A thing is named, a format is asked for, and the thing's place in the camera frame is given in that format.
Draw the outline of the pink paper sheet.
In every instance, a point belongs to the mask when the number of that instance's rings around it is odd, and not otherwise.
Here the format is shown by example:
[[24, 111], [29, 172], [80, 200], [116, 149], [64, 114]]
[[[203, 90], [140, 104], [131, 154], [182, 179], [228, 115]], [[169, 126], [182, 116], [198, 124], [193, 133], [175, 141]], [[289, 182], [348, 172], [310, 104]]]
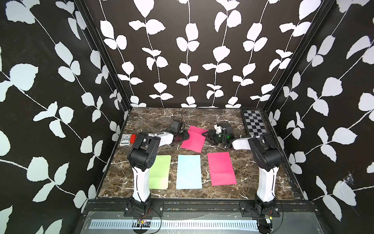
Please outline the pink paper sheet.
[[183, 141], [181, 148], [200, 153], [206, 140], [205, 136], [203, 136], [202, 134], [207, 131], [207, 129], [190, 126], [190, 128], [188, 129], [190, 138]]
[[237, 184], [229, 152], [208, 153], [207, 159], [212, 186]]

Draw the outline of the light blue paper sheet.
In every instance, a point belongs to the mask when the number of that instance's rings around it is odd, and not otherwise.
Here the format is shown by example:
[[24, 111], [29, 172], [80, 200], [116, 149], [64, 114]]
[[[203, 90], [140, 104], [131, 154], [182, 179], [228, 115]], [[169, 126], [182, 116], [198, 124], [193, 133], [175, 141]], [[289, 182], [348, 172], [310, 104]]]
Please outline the light blue paper sheet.
[[202, 189], [200, 155], [179, 155], [176, 189]]

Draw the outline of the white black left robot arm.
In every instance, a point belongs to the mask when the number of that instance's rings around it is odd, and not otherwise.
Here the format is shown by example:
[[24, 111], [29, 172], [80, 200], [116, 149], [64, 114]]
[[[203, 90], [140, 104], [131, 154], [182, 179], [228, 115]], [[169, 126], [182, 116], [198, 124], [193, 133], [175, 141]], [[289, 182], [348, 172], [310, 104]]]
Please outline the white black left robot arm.
[[146, 212], [150, 207], [150, 168], [154, 165], [160, 146], [178, 143], [189, 139], [186, 130], [168, 130], [153, 134], [140, 132], [127, 156], [133, 172], [133, 194], [130, 204]]

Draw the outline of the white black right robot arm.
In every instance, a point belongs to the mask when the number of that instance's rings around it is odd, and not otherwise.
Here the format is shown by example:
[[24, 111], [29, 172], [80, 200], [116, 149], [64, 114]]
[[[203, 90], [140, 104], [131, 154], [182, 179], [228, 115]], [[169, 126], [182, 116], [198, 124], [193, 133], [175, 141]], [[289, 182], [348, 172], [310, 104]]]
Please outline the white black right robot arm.
[[213, 144], [224, 145], [227, 149], [250, 150], [259, 168], [259, 186], [255, 196], [255, 203], [251, 210], [258, 215], [266, 215], [276, 207], [275, 184], [279, 167], [283, 161], [283, 155], [274, 138], [269, 133], [259, 136], [234, 137], [227, 135], [225, 130], [217, 133], [208, 130], [201, 134]]

